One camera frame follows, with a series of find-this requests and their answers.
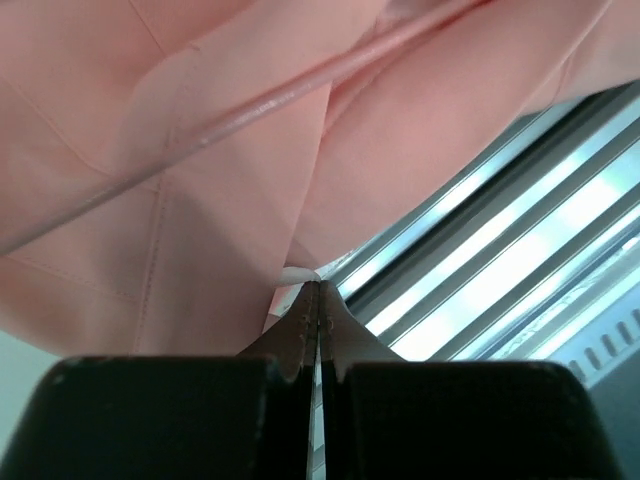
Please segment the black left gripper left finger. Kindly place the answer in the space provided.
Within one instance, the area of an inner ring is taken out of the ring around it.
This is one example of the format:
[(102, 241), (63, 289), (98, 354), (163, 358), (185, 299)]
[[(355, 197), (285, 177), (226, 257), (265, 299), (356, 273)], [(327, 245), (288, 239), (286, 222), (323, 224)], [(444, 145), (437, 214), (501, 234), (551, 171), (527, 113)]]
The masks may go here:
[(40, 380), (5, 479), (307, 479), (319, 286), (234, 356), (88, 356)]

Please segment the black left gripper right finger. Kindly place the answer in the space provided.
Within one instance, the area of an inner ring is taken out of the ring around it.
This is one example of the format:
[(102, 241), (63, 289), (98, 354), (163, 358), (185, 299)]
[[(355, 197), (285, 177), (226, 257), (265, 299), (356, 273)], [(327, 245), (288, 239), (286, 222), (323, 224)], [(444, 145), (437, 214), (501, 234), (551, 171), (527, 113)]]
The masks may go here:
[(548, 361), (407, 361), (319, 286), (330, 479), (619, 479), (596, 410)]

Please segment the pink wire hanger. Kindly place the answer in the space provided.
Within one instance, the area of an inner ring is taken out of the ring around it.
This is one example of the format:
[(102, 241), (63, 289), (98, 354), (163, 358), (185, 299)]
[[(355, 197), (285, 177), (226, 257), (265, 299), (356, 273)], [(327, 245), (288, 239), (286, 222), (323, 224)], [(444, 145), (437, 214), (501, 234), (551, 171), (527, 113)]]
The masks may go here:
[(252, 123), (281, 110), (319, 88), (348, 77), (377, 62), (392, 51), (455, 21), (477, 8), (479, 1), (450, 1), (421, 17), (333, 57), (286, 82), (244, 102), (188, 132), (186, 138), (161, 156), (76, 196), (63, 205), (1, 237), (6, 256), (82, 215), (128, 192), (200, 151), (226, 139)]

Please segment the pink pleated skirt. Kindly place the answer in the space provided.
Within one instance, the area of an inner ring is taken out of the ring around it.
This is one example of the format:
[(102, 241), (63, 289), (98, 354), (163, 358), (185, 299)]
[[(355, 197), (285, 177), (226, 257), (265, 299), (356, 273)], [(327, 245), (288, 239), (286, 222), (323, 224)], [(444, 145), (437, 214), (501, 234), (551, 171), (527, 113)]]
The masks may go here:
[(639, 76), (635, 1), (5, 1), (1, 234), (306, 71), (315, 89), (1, 259), (51, 353), (234, 354), (284, 269), (384, 231), (514, 120)]

